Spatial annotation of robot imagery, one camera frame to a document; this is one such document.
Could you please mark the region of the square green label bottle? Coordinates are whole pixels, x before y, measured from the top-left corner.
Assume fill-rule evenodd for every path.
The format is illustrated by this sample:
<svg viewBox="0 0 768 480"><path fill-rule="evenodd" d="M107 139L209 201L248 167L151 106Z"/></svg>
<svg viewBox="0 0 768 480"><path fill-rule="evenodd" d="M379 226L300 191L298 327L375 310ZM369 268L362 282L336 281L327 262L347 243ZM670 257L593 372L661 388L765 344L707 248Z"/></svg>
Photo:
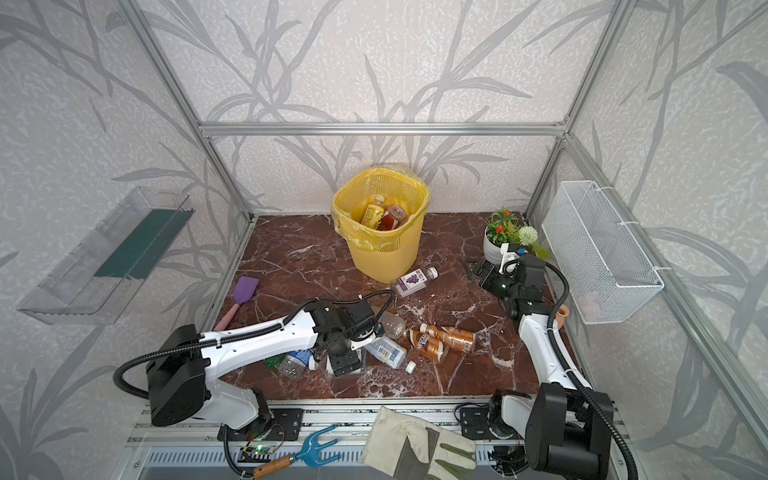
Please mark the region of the square green label bottle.
<svg viewBox="0 0 768 480"><path fill-rule="evenodd" d="M334 376L334 369L330 357L323 353L313 357L314 365L317 371L323 371L329 376Z"/></svg>

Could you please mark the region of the green plastic bottle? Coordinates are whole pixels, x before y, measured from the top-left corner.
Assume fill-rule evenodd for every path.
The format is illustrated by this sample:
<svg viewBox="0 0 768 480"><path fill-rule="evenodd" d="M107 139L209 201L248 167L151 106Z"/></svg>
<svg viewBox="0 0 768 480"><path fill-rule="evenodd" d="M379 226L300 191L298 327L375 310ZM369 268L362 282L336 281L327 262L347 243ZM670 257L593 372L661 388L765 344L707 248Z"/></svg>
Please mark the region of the green plastic bottle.
<svg viewBox="0 0 768 480"><path fill-rule="evenodd" d="M268 369L275 370L275 369L279 368L279 366L282 363L282 361L284 360L285 356L286 356L285 353L274 355L274 356L271 356L271 357L268 357L268 358L264 359L263 363L264 363L264 365Z"/></svg>

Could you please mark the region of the purple grape label bottle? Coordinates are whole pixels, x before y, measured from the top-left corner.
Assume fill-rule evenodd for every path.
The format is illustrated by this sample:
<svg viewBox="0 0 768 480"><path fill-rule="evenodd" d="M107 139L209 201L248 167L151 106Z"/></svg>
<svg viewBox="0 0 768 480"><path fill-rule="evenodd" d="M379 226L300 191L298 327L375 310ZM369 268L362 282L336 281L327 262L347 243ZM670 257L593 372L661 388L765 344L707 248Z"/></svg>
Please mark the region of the purple grape label bottle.
<svg viewBox="0 0 768 480"><path fill-rule="evenodd" d="M407 297L425 289L427 284L438 276L439 273L435 267L417 268L398 278L393 286L401 297Z"/></svg>

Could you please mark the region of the yellow label tea bottle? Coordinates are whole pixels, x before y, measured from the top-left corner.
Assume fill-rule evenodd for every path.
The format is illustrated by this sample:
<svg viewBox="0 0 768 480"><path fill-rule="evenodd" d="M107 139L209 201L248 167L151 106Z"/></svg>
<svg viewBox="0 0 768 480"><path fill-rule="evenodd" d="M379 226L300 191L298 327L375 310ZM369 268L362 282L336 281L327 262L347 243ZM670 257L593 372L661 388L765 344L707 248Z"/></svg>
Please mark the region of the yellow label tea bottle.
<svg viewBox="0 0 768 480"><path fill-rule="evenodd" d="M377 194L373 197L373 201L366 206L363 217L360 223L372 230L379 228L380 222L386 213L384 206L386 198L383 195Z"/></svg>

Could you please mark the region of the red juice bottle yellow cap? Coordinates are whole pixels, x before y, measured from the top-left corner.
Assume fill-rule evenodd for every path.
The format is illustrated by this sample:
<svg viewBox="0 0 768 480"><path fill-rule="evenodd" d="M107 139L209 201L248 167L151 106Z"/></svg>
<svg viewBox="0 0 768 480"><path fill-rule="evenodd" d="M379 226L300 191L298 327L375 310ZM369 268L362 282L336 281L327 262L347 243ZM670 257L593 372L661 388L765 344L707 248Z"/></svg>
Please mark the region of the red juice bottle yellow cap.
<svg viewBox="0 0 768 480"><path fill-rule="evenodd" d="M383 214L379 224L379 231L391 231L400 227L408 218L407 212L399 205L390 205Z"/></svg>

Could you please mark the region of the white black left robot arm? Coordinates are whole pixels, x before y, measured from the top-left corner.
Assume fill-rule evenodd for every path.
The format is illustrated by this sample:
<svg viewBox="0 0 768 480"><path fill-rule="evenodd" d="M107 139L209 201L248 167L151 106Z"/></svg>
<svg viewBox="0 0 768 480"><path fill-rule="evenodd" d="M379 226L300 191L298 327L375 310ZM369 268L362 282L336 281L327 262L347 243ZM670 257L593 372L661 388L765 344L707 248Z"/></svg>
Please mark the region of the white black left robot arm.
<svg viewBox="0 0 768 480"><path fill-rule="evenodd" d="M233 330L198 332L185 325L160 350L119 366L113 382L149 402L156 427L194 418L241 430L265 419L267 404L257 389L236 387L223 376L300 350L325 354L336 377L360 370L360 352L383 337L381 318L396 297L391 289L379 294L385 299L380 307L371 303L374 293L353 300L311 298L284 317Z"/></svg>

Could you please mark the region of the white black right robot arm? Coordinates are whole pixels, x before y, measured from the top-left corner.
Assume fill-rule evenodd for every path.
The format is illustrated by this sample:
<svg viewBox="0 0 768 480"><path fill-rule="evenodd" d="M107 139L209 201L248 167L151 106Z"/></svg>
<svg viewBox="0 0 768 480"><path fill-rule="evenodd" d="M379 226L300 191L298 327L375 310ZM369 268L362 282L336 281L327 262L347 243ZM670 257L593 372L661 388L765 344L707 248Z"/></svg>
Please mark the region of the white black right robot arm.
<svg viewBox="0 0 768 480"><path fill-rule="evenodd" d="M592 388L562 340L556 317L570 295L563 273L524 254L499 265L471 261L467 276L497 298L540 382L535 397L496 391L488 407L491 431L523 439L533 470L566 479L605 479L611 452L618 450L628 478L638 478L636 460L614 423L612 400Z"/></svg>

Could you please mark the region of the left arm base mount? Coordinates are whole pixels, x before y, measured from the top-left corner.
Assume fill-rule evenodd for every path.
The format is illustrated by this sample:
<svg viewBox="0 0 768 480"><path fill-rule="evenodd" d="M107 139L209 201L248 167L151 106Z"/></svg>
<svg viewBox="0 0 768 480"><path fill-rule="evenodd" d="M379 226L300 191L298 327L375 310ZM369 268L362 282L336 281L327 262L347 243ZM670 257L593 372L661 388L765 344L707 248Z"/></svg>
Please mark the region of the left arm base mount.
<svg viewBox="0 0 768 480"><path fill-rule="evenodd" d="M229 429L230 442L296 441L299 437L304 410L301 408L277 408L271 411L272 419L254 421L240 430Z"/></svg>

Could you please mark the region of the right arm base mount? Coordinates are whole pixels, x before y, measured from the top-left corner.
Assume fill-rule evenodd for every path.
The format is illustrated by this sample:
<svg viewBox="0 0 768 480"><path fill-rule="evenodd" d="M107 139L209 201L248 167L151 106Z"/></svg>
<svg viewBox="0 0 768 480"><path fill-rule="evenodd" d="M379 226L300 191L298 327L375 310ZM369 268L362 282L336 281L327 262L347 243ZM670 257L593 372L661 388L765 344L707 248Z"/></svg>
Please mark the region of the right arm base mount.
<svg viewBox="0 0 768 480"><path fill-rule="evenodd" d="M475 441L496 439L490 430L488 411L488 404L479 403L462 403L454 409L454 417L465 438Z"/></svg>

